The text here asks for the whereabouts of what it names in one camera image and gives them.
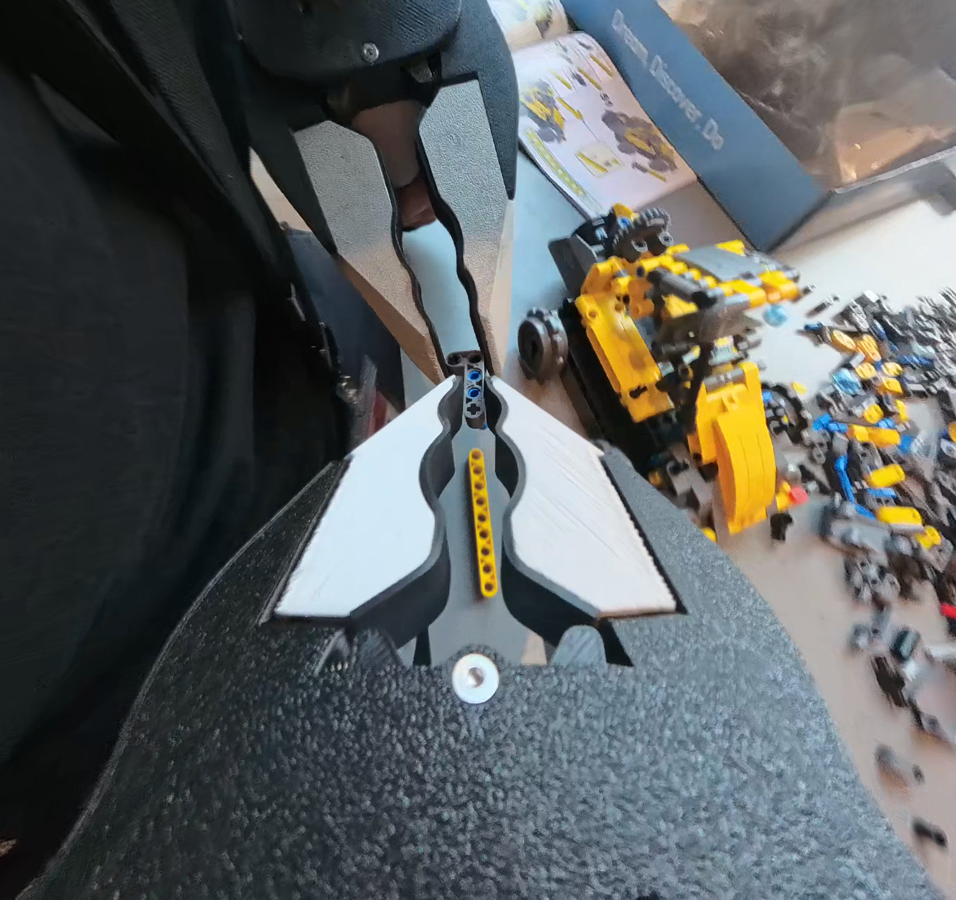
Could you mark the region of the blue cardboard box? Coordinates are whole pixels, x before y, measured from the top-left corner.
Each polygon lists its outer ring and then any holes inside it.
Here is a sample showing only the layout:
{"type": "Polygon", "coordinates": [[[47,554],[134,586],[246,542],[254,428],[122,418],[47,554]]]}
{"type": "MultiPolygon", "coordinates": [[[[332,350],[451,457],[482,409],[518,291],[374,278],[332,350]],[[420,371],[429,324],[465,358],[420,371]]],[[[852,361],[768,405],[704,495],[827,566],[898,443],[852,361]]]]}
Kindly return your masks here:
{"type": "Polygon", "coordinates": [[[789,248],[920,198],[954,210],[954,147],[826,189],[655,0],[561,2],[753,247],[789,248]]]}

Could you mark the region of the small grey blue Lego piece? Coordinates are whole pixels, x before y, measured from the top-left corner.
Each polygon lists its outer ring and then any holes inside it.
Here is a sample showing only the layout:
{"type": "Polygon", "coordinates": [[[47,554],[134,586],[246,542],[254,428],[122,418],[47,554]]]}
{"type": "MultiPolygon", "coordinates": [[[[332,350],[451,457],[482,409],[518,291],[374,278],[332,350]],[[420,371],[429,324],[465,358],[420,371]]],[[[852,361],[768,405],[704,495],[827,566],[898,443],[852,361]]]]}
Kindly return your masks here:
{"type": "Polygon", "coordinates": [[[455,351],[446,356],[449,372],[462,382],[462,417],[470,427],[486,428],[485,366],[480,350],[455,351]]]}

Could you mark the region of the person's left hand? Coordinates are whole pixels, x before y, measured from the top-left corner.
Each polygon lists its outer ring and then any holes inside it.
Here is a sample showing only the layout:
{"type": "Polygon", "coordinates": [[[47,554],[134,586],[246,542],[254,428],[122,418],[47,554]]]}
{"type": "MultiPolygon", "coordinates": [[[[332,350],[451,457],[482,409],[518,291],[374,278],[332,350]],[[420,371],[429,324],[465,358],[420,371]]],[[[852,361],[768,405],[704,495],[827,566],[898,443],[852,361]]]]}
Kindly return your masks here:
{"type": "Polygon", "coordinates": [[[422,111],[418,102],[398,101],[367,108],[352,119],[352,129],[376,146],[396,195],[404,232],[436,221],[417,150],[422,111]]]}

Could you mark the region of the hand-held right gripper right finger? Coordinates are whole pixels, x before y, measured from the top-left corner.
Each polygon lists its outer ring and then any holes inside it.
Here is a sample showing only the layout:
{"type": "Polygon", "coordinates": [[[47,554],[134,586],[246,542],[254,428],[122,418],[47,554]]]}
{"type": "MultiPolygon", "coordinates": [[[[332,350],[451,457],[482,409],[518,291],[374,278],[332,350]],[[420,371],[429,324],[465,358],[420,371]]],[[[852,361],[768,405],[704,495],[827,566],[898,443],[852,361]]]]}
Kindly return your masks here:
{"type": "Polygon", "coordinates": [[[553,649],[552,662],[632,665],[615,623],[671,616],[680,602],[604,451],[497,378],[488,381],[488,426],[508,496],[508,612],[553,649]]]}

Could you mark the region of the clear plastic bag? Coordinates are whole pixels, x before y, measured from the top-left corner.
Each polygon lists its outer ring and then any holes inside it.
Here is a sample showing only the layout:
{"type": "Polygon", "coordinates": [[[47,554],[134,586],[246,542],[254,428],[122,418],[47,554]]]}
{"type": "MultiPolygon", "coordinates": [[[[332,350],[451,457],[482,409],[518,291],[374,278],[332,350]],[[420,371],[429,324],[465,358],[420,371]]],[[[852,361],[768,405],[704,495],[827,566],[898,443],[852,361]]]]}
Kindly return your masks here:
{"type": "Polygon", "coordinates": [[[954,146],[955,0],[658,0],[825,189],[954,146]]]}

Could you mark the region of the long yellow brick beam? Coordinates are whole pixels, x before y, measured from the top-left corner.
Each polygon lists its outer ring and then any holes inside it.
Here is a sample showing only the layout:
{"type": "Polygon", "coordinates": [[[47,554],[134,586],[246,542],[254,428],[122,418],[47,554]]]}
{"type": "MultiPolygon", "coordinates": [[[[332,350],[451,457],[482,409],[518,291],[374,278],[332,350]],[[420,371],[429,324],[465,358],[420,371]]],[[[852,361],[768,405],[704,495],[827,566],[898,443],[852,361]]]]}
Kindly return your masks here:
{"type": "Polygon", "coordinates": [[[468,493],[477,589],[485,600],[498,593],[498,573],[488,502],[484,452],[471,449],[468,454],[468,493]]]}

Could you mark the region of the grey desk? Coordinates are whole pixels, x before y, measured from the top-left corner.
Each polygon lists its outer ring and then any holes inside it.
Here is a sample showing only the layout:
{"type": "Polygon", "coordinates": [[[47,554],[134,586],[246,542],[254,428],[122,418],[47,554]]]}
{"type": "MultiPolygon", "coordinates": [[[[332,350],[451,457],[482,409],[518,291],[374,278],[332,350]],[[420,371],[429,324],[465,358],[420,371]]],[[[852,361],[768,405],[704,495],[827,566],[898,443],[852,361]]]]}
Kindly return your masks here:
{"type": "MultiPolygon", "coordinates": [[[[304,223],[282,195],[256,155],[253,177],[282,222],[297,229],[304,223]]],[[[565,390],[538,386],[524,378],[517,365],[513,338],[524,313],[535,305],[554,304],[562,280],[547,250],[552,238],[566,235],[580,216],[525,156],[518,158],[515,211],[515,261],[512,277],[511,331],[506,381],[532,401],[583,431],[565,390]]],[[[662,201],[672,215],[675,236],[693,246],[738,237],[734,226],[698,185],[670,194],[662,201]]],[[[451,272],[451,239],[437,224],[404,237],[409,262],[424,284],[424,299],[441,344],[448,351],[474,344],[464,289],[451,272]]],[[[824,347],[796,336],[794,326],[818,297],[873,289],[905,304],[916,296],[954,285],[954,213],[939,215],[933,204],[915,202],[849,230],[804,244],[782,257],[801,270],[806,283],[818,287],[806,305],[779,327],[767,327],[757,356],[765,360],[771,380],[822,381],[837,358],[824,347]],[[894,255],[911,238],[915,257],[894,255]]],[[[839,553],[818,536],[822,501],[813,497],[795,513],[788,541],[769,540],[767,529],[738,535],[725,551],[772,606],[794,640],[816,680],[863,782],[895,832],[911,847],[932,879],[954,898],[954,750],[926,737],[911,715],[894,707],[878,688],[868,659],[847,647],[854,623],[870,612],[857,606],[843,586],[839,553]],[[917,763],[926,775],[923,784],[897,784],[878,770],[875,749],[886,744],[902,759],[917,763]],[[943,849],[917,836],[914,819],[934,822],[946,833],[943,849]]],[[[932,591],[918,603],[901,603],[893,613],[897,623],[922,633],[925,643],[945,643],[945,620],[938,615],[932,591]]]]}

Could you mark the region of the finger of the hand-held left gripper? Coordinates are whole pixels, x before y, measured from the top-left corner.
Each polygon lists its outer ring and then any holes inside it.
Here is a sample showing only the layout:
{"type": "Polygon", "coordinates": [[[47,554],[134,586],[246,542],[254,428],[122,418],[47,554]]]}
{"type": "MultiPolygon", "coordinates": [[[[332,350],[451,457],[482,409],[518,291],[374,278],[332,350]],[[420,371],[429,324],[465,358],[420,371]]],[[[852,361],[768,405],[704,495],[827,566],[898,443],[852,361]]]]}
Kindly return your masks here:
{"type": "Polygon", "coordinates": [[[342,272],[424,377],[446,364],[400,245],[399,213],[374,143],[325,121],[293,134],[342,272]]]}
{"type": "Polygon", "coordinates": [[[474,79],[442,86],[418,127],[429,193],[456,252],[485,364],[501,377],[508,359],[517,167],[517,87],[492,83],[491,105],[474,79]]]}

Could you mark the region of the pile of toy brick pieces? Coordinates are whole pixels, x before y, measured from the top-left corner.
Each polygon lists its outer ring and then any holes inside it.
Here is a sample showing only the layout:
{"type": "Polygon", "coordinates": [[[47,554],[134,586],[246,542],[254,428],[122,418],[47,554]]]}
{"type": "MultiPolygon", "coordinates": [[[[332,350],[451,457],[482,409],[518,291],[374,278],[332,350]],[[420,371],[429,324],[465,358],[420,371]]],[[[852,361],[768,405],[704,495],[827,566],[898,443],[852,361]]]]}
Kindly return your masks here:
{"type": "MultiPolygon", "coordinates": [[[[822,501],[818,536],[839,553],[849,598],[870,612],[847,647],[869,660],[885,699],[919,732],[954,750],[954,292],[902,307],[864,293],[834,312],[812,306],[794,329],[836,354],[815,386],[770,380],[791,386],[810,416],[800,442],[780,437],[788,473],[809,501],[822,501]],[[924,589],[952,643],[925,643],[893,619],[924,589]]],[[[897,784],[926,781],[887,744],[875,760],[897,784]]],[[[911,827],[949,848],[938,824],[911,827]]]]}

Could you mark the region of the yellow toy brick vehicle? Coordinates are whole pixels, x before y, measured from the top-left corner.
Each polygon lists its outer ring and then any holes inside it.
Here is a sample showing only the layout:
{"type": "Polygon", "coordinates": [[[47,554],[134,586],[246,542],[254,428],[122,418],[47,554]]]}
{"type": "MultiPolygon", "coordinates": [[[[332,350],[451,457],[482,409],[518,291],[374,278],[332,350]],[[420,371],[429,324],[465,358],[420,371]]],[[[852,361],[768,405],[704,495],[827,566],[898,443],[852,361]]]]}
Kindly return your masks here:
{"type": "Polygon", "coordinates": [[[561,378],[591,435],[712,540],[767,523],[785,541],[807,493],[773,438],[800,442],[810,416],[791,386],[762,381],[752,314],[798,300],[799,275],[739,240],[680,245],[668,213],[623,204],[549,250],[568,296],[522,321],[525,375],[561,378]]]}

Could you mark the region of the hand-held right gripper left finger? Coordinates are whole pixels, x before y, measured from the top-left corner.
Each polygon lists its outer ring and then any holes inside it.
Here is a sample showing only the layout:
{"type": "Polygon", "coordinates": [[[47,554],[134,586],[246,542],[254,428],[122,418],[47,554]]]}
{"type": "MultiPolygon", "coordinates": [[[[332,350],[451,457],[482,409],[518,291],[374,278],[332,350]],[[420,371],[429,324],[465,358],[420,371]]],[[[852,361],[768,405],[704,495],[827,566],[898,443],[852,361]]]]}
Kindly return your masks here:
{"type": "Polygon", "coordinates": [[[430,663],[421,638],[448,604],[441,496],[455,475],[457,432],[450,377],[348,454],[277,594],[274,622],[377,631],[405,665],[430,663]]]}

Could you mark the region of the person's dark clothing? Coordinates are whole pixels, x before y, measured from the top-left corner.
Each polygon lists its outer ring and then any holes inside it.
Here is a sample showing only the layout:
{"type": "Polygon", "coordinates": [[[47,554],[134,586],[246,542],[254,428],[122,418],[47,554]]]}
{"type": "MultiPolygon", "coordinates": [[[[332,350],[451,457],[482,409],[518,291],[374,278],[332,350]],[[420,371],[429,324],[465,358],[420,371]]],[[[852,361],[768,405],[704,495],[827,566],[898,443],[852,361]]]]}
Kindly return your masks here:
{"type": "Polygon", "coordinates": [[[2,898],[398,344],[257,189],[228,0],[2,0],[2,898]]]}

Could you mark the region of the building instruction booklet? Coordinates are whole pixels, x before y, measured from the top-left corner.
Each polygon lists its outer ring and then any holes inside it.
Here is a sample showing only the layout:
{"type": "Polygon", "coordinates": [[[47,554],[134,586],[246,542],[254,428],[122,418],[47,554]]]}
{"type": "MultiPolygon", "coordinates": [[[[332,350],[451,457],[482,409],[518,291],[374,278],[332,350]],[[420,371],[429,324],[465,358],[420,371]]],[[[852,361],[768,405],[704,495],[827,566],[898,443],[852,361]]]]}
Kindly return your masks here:
{"type": "Polygon", "coordinates": [[[487,0],[511,51],[518,141],[585,217],[658,205],[697,181],[603,46],[559,0],[487,0]]]}

